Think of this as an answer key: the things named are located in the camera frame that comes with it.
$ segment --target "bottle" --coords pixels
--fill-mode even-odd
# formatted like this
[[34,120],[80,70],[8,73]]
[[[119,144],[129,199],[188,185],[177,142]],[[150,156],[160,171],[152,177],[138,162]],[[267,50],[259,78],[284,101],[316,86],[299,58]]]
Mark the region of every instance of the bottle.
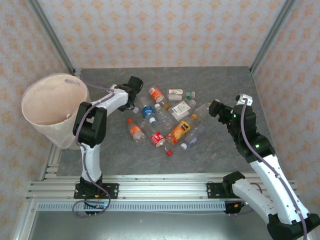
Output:
[[148,101],[147,97],[141,96],[140,100],[140,109],[142,112],[142,116],[144,119],[147,119],[149,123],[154,124],[156,123],[156,114],[155,110],[152,106],[150,106],[150,101]]
[[173,129],[167,136],[167,141],[175,145],[179,140],[193,128],[195,121],[197,119],[197,115],[192,114],[191,116],[187,116],[184,120],[182,120],[179,125]]
[[175,120],[180,122],[184,117],[190,115],[196,107],[195,100],[184,99],[178,102],[175,106],[170,107],[168,112],[174,117]]
[[205,122],[201,122],[198,126],[196,126],[189,132],[188,136],[186,136],[186,138],[183,140],[180,147],[183,150],[192,148],[207,129],[208,125]]
[[142,120],[140,123],[140,128],[144,131],[147,138],[151,140],[153,145],[158,148],[162,147],[168,156],[171,156],[173,151],[171,150],[165,137],[158,132],[152,125],[150,125],[146,120]]
[[197,115],[197,119],[198,120],[202,120],[205,117],[209,116],[209,107],[210,107],[211,103],[210,102],[206,102],[205,104],[202,104],[201,106],[197,107],[194,110],[194,114]]
[[170,131],[174,127],[174,121],[172,120],[170,113],[159,103],[154,105],[155,111],[157,112],[158,120],[163,124],[165,130]]
[[195,99],[196,92],[170,88],[166,91],[166,96],[169,101],[181,101],[182,99]]
[[141,128],[137,124],[135,124],[132,118],[128,118],[127,123],[128,123],[129,132],[133,137],[133,139],[135,140],[135,142],[138,144],[144,143],[146,136],[142,132]]
[[165,110],[170,108],[170,104],[157,86],[151,86],[148,92],[156,104],[160,104]]

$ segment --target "white bottle cap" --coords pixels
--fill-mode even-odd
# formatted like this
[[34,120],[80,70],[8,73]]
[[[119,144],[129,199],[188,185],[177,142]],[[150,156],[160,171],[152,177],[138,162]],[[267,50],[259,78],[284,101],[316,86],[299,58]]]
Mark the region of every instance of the white bottle cap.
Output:
[[186,150],[188,148],[187,144],[185,143],[181,143],[180,147],[183,149],[183,150]]
[[195,100],[193,100],[193,99],[192,99],[192,100],[190,100],[190,106],[191,106],[191,107],[195,107],[195,106],[196,106],[196,104],[197,104],[197,103],[196,103],[196,101],[195,101]]
[[156,119],[154,117],[150,117],[149,118],[149,123],[155,124],[156,123]]
[[195,91],[190,92],[190,98],[191,99],[195,99],[196,98],[196,92]]
[[139,108],[135,106],[132,111],[133,111],[134,114],[137,114],[139,112]]

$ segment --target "orange label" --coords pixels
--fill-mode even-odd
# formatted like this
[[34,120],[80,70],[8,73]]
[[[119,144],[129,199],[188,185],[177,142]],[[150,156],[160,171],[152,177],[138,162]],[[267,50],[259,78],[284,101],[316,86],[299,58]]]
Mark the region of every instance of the orange label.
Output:
[[150,94],[150,96],[153,98],[153,100],[155,100],[155,101],[157,101],[157,99],[161,96],[161,95],[163,95],[163,93],[159,90],[159,88],[158,87],[151,87],[150,89],[149,89],[149,94]]
[[135,133],[138,133],[138,132],[141,132],[140,127],[138,127],[138,126],[132,126],[132,127],[130,128],[130,134],[131,134],[131,136],[133,136]]
[[179,125],[167,135],[167,137],[173,144],[176,144],[189,130],[189,124],[185,121],[181,121]]

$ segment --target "wall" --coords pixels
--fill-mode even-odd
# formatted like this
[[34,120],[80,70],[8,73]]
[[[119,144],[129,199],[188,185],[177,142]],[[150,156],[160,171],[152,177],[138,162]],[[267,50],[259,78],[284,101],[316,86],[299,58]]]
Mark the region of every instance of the wall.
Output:
[[33,82],[66,69],[26,0],[1,1],[0,41],[0,239],[11,240],[50,143],[24,119],[22,95]]
[[39,0],[75,68],[250,66],[285,0]]
[[285,173],[320,214],[319,1],[297,1],[255,82]]

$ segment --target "red bottle cap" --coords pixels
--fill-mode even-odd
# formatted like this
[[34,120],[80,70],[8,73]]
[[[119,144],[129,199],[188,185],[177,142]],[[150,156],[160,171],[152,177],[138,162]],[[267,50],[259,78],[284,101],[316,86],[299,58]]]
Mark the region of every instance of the red bottle cap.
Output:
[[166,152],[166,154],[167,154],[168,156],[171,156],[173,153],[174,153],[174,152],[173,152],[172,150],[169,150],[169,151]]

